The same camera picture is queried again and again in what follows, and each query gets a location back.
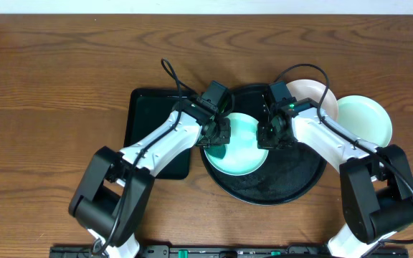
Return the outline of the mint green plate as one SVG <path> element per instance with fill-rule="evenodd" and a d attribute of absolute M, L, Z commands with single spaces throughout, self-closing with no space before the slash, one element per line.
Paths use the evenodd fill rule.
<path fill-rule="evenodd" d="M 230 176 L 244 176 L 256 171 L 266 160 L 268 150 L 257 147 L 258 121 L 244 113 L 231 113 L 231 138 L 226 144 L 226 156 L 219 160 L 210 156 L 204 149 L 208 162 L 221 173 Z"/>
<path fill-rule="evenodd" d="M 371 98 L 350 95 L 338 101 L 337 123 L 358 137 L 386 147 L 393 127 L 385 109 Z"/>

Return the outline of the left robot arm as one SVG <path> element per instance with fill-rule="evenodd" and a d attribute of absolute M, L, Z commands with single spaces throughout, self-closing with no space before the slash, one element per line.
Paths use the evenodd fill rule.
<path fill-rule="evenodd" d="M 99 149 L 87 166 L 68 212 L 95 241 L 91 257 L 134 257 L 134 237 L 157 175 L 195 145 L 229 142 L 226 100 L 178 101 L 167 119 L 133 145 Z"/>

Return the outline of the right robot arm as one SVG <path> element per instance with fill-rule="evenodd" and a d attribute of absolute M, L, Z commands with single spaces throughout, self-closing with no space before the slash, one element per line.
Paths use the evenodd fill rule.
<path fill-rule="evenodd" d="M 339 173 L 345 225 L 327 243 L 333 257 L 367 257 L 413 224 L 413 178 L 404 151 L 368 142 L 335 122 L 310 98 L 265 103 L 257 126 L 262 149 L 304 144 Z"/>

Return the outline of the mint green plate front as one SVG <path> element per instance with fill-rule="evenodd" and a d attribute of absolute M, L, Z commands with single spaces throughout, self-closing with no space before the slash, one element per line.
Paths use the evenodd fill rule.
<path fill-rule="evenodd" d="M 268 150 L 257 147 L 258 121 L 244 113 L 231 113 L 231 138 L 226 144 L 226 156 L 219 160 L 210 156 L 204 149 L 208 162 L 221 173 L 230 176 L 244 176 L 256 171 L 266 160 Z"/>

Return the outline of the green sponge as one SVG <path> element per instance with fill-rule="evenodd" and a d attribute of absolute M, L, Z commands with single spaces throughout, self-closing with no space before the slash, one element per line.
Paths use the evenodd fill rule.
<path fill-rule="evenodd" d="M 225 145 L 212 146 L 207 152 L 210 156 L 221 160 L 226 156 L 227 148 Z"/>

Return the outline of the white pink plate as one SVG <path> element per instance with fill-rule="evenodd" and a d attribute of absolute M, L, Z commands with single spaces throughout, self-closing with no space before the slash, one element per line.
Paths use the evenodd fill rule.
<path fill-rule="evenodd" d="M 296 100 L 310 98 L 316 102 L 320 102 L 322 94 L 326 88 L 323 83 L 309 79 L 294 80 L 288 82 L 286 85 L 291 95 L 295 97 Z M 338 102 L 331 90 L 328 90 L 326 93 L 321 107 L 333 120 L 338 119 Z"/>

